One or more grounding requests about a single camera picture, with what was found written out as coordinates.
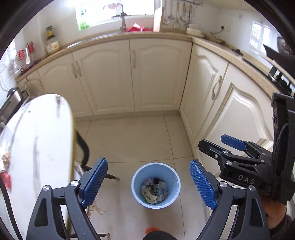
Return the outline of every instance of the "cutting board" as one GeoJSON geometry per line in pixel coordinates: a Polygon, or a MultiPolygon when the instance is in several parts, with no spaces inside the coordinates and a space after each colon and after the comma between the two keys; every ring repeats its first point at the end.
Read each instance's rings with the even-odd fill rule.
{"type": "Polygon", "coordinates": [[[157,10],[155,10],[154,13],[154,32],[161,32],[162,31],[162,24],[163,24],[163,16],[164,16],[164,8],[159,7],[157,10]]]}

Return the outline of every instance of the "slotted spatula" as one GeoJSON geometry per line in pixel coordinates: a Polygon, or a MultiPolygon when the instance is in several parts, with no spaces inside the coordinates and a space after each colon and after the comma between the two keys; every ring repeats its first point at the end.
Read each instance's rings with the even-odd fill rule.
{"type": "Polygon", "coordinates": [[[174,28],[179,28],[178,13],[179,13],[179,2],[177,2],[176,4],[176,20],[173,23],[174,28]]]}

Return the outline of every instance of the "chair leg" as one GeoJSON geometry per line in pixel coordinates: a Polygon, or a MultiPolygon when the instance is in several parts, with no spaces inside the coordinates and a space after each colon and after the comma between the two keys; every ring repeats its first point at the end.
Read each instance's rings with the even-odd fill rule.
{"type": "Polygon", "coordinates": [[[97,236],[99,238],[101,238],[101,237],[108,237],[108,236],[110,236],[110,234],[109,233],[98,233],[97,236]]]}
{"type": "Polygon", "coordinates": [[[119,181],[120,180],[120,178],[118,178],[118,177],[115,177],[115,176],[113,176],[113,175],[111,175],[111,174],[106,174],[106,176],[105,176],[106,178],[109,178],[109,179],[115,179],[115,180],[117,180],[117,181],[119,181]]]}

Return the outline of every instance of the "orange slipper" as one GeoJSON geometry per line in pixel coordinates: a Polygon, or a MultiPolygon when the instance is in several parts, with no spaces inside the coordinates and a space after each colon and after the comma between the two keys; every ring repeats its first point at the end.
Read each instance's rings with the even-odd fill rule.
{"type": "Polygon", "coordinates": [[[149,227],[145,230],[145,234],[149,234],[151,232],[154,232],[154,231],[160,231],[160,229],[158,229],[157,227],[149,227]]]}

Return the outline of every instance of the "white cabinet door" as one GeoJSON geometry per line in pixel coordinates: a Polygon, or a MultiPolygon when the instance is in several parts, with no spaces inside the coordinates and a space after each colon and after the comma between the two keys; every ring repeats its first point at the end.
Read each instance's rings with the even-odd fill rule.
{"type": "Polygon", "coordinates": [[[22,91],[26,91],[31,99],[47,93],[38,71],[32,72],[19,82],[19,87],[22,91]]]}
{"type": "Polygon", "coordinates": [[[193,45],[179,109],[191,143],[196,139],[217,98],[227,67],[228,62],[225,59],[193,45]]]}
{"type": "Polygon", "coordinates": [[[207,139],[233,154],[244,155],[244,152],[221,143],[220,138],[223,134],[252,141],[272,151],[271,99],[253,80],[231,64],[212,110],[192,144],[194,157],[217,178],[220,173],[217,161],[199,151],[200,140],[207,139]]]}
{"type": "Polygon", "coordinates": [[[179,110],[192,43],[130,39],[135,111],[179,110]]]}
{"type": "Polygon", "coordinates": [[[42,66],[38,72],[46,91],[63,96],[70,104],[74,117],[93,115],[71,53],[42,66]]]}
{"type": "Polygon", "coordinates": [[[83,48],[73,57],[94,114],[134,111],[128,40],[83,48]]]}

